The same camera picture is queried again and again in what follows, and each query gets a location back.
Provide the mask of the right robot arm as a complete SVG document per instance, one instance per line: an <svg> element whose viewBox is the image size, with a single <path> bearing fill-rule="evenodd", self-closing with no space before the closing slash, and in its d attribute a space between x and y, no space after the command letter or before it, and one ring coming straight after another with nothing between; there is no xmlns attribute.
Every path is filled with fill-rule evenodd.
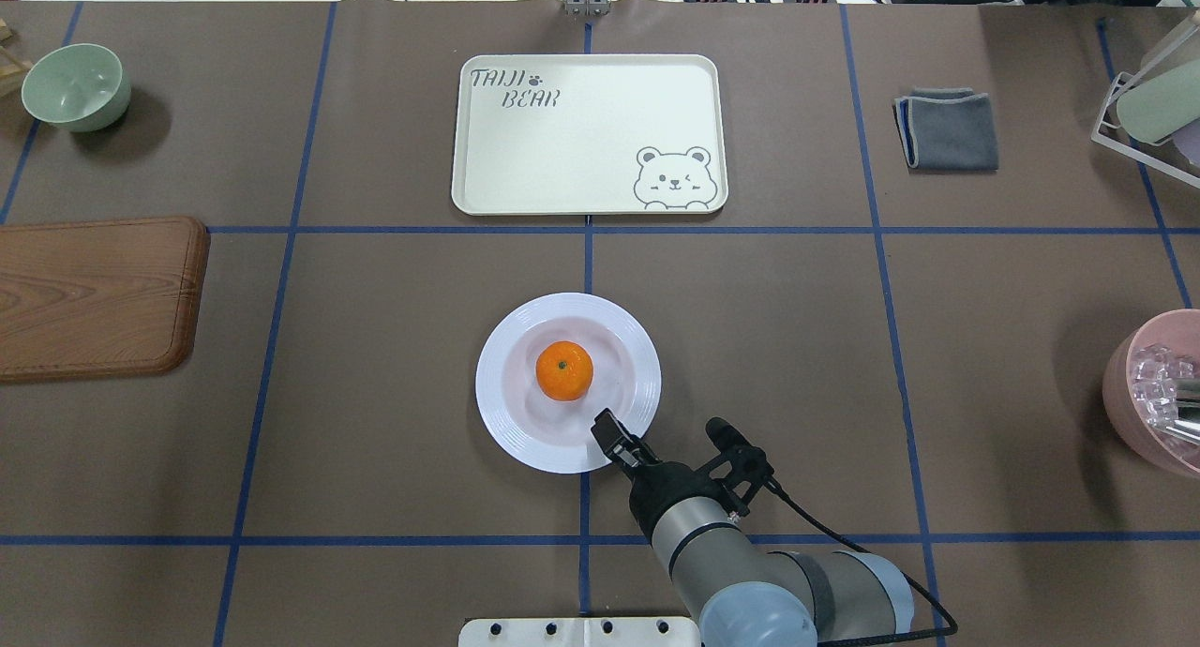
<svg viewBox="0 0 1200 647"><path fill-rule="evenodd" d="M761 447L715 417L715 459L694 469L662 460L612 411L592 436L631 490L629 507L704 646L878 646L911 636L905 574L856 551L761 551L739 527L760 490L779 495Z"/></svg>

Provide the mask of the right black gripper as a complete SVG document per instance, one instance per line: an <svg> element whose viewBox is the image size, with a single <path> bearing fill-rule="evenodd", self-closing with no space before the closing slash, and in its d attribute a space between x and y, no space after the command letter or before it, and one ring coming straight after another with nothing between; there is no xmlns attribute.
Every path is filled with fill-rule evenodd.
<svg viewBox="0 0 1200 647"><path fill-rule="evenodd" d="M662 459L641 437L632 436L626 430L612 409L605 408L594 418L592 437L630 484L644 480L652 468L664 465Z"/></svg>

